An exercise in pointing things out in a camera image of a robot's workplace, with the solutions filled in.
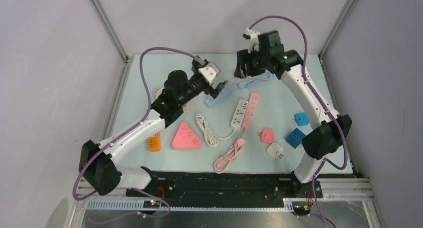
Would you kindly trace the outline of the pink plug adapter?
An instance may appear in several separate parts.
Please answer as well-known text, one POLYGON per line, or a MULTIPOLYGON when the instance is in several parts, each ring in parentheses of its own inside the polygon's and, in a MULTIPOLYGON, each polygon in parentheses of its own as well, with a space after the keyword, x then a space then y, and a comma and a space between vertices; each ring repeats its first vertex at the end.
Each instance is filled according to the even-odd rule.
POLYGON ((275 132, 272 129, 263 129, 258 133, 260 141, 265 144, 272 144, 274 142, 275 132))

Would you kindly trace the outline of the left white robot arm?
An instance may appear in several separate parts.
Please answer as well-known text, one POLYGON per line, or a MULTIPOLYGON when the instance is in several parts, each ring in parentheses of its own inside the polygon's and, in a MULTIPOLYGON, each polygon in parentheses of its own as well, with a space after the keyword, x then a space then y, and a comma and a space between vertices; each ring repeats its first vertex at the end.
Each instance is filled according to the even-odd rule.
POLYGON ((152 196, 158 186, 148 170, 124 167, 120 161, 138 145, 175 122, 184 112, 183 105, 200 93, 216 98, 225 85, 221 82, 213 88, 219 74, 220 70, 210 65, 195 70, 191 78, 187 78, 182 70, 172 71, 147 115, 112 137, 99 143, 89 140, 82 146, 79 168, 85 181, 101 196, 116 188, 137 188, 145 196, 152 196))

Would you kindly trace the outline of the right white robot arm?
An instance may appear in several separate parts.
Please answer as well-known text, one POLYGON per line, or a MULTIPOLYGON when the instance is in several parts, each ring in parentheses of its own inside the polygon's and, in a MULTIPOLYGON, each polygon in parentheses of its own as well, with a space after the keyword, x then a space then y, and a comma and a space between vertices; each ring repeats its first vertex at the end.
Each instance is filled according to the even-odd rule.
POLYGON ((266 71, 274 74, 291 91, 309 119, 312 132, 302 140, 305 153, 289 184, 291 193, 302 197, 309 192, 309 182, 318 175, 327 156, 346 143, 352 120, 329 105, 312 81, 305 59, 295 50, 284 49, 278 31, 260 33, 247 28, 243 37, 249 45, 236 53, 234 77, 256 77, 266 71))

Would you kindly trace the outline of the dark blue cube socket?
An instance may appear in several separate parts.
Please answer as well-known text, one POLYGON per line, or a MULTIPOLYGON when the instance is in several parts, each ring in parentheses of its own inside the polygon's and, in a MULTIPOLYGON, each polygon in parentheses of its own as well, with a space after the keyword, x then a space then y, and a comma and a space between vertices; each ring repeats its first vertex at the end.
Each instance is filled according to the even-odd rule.
POLYGON ((305 134, 299 130, 298 128, 295 128, 291 133, 288 134, 288 136, 285 138, 285 141, 294 149, 296 149, 305 138, 305 134))

